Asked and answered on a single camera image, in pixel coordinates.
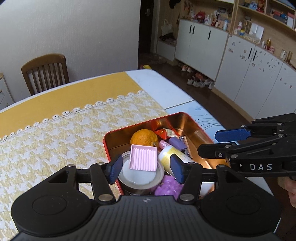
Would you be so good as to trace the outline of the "person's right hand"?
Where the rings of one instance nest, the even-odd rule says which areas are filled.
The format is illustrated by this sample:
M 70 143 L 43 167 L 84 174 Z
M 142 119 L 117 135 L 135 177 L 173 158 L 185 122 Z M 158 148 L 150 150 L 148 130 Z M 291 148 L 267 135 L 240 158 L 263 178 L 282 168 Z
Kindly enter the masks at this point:
M 296 208 L 296 181 L 291 180 L 289 177 L 285 177 L 285 190 L 288 191 L 290 204 Z

